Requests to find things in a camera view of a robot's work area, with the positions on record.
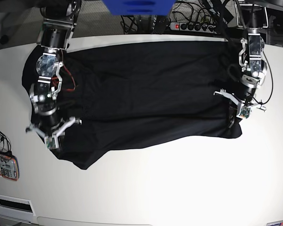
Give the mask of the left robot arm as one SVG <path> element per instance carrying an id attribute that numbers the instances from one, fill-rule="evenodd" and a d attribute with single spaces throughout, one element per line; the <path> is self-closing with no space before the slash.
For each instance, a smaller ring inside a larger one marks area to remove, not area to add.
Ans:
<path id="1" fill-rule="evenodd" d="M 238 64 L 228 66 L 227 72 L 233 83 L 229 90 L 220 89 L 214 95 L 222 96 L 229 101 L 228 127 L 237 120 L 247 119 L 253 109 L 266 110 L 264 104 L 255 99 L 267 74 L 267 61 L 263 59 L 265 42 L 260 31 L 268 27 L 262 21 L 267 16 L 266 8 L 245 0 L 235 0 L 238 28 L 243 29 L 240 39 L 241 50 L 238 53 Z"/>

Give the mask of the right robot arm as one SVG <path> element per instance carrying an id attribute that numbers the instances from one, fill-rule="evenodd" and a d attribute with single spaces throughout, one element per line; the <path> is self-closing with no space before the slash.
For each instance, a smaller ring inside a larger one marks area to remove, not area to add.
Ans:
<path id="1" fill-rule="evenodd" d="M 63 54 L 76 27 L 81 5 L 80 0 L 66 0 L 40 8 L 43 23 L 37 45 L 44 51 L 35 64 L 37 81 L 29 90 L 33 113 L 39 117 L 39 122 L 31 123 L 26 131 L 36 132 L 46 149 L 52 151 L 61 148 L 67 128 L 82 123 L 77 117 L 64 119 L 59 111 L 62 103 L 58 102 L 63 83 L 60 71 L 65 67 Z"/>

